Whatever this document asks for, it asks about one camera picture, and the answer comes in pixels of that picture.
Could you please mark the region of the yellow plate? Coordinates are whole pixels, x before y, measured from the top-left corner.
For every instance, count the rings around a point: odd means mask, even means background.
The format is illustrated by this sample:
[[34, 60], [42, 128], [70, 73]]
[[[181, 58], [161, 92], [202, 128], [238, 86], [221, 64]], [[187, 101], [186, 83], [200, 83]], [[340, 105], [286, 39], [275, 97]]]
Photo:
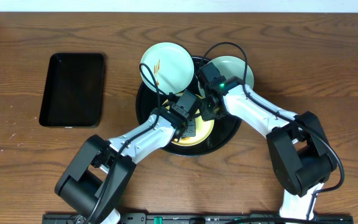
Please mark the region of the yellow plate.
[[214, 127], [214, 120], [203, 121], [200, 115], [196, 116], [198, 114], [200, 114], [200, 110], [197, 110], [195, 114], [196, 136], [181, 139], [180, 137], [184, 131], [177, 131], [177, 133], [173, 136], [173, 139], [171, 140], [171, 143], [174, 146], [195, 146], [199, 143], [202, 143], [211, 134]]

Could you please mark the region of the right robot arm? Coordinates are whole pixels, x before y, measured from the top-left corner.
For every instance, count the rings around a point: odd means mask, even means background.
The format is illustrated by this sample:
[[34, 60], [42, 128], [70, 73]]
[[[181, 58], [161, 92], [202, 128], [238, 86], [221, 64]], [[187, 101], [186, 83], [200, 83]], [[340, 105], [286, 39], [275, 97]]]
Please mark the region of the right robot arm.
[[284, 110], [259, 96], [238, 77], [198, 76], [206, 101], [203, 118], [233, 115], [245, 121], [268, 145], [273, 171], [284, 188], [283, 221], [313, 221], [317, 196], [340, 188], [343, 164], [330, 146], [318, 117]]

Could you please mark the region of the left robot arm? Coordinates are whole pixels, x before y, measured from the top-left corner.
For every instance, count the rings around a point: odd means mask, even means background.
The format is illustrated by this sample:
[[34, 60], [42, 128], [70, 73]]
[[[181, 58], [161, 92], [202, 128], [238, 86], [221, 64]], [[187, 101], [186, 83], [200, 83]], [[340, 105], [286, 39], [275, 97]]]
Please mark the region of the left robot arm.
[[155, 108], [146, 122], [122, 136], [89, 137], [55, 186], [55, 193], [86, 223], [117, 223], [116, 206], [142, 159], [169, 144], [196, 109], [176, 104]]

